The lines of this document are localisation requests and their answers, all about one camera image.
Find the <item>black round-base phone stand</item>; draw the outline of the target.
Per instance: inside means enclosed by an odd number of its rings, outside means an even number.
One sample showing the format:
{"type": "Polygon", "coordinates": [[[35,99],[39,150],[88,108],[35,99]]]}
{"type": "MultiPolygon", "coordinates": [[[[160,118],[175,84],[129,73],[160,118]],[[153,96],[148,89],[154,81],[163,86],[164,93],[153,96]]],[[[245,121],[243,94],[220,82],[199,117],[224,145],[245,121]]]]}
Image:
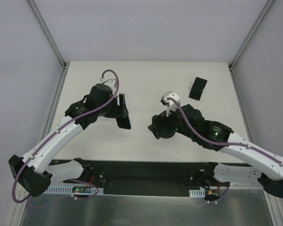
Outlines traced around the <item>black round-base phone stand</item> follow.
{"type": "Polygon", "coordinates": [[[173,129],[160,129],[157,132],[157,139],[163,138],[163,139],[169,139],[175,135],[176,131],[173,129]]]}

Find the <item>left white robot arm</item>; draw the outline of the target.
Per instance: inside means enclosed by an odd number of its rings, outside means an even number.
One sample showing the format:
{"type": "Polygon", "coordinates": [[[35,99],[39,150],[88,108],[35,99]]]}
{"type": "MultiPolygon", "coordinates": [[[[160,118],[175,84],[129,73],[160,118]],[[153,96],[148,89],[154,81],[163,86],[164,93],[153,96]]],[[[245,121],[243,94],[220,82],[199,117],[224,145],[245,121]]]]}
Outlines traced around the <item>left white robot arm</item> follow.
{"type": "Polygon", "coordinates": [[[70,105],[59,124],[36,147],[22,157],[13,155],[8,163],[15,184],[32,197],[43,194],[50,185],[76,179],[90,182],[91,166],[81,158],[51,165],[55,156],[99,117],[115,119],[121,129],[131,129],[125,95],[117,95],[110,85],[98,83],[82,100],[70,105]]]}

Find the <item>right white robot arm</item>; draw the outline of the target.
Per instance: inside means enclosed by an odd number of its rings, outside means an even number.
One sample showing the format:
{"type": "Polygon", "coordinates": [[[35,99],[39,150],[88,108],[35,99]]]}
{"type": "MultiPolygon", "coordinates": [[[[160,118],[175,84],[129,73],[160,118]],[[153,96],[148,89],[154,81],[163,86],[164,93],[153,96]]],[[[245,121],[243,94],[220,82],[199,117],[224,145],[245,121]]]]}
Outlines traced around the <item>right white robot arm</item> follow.
{"type": "Polygon", "coordinates": [[[206,120],[191,105],[184,105],[170,114],[163,111],[154,115],[148,129],[157,139],[171,138],[179,133],[205,149],[231,155],[247,164],[233,166],[210,162],[201,173],[206,186],[217,182],[256,185],[270,195],[283,198],[283,156],[247,141],[220,122],[206,120]]]}

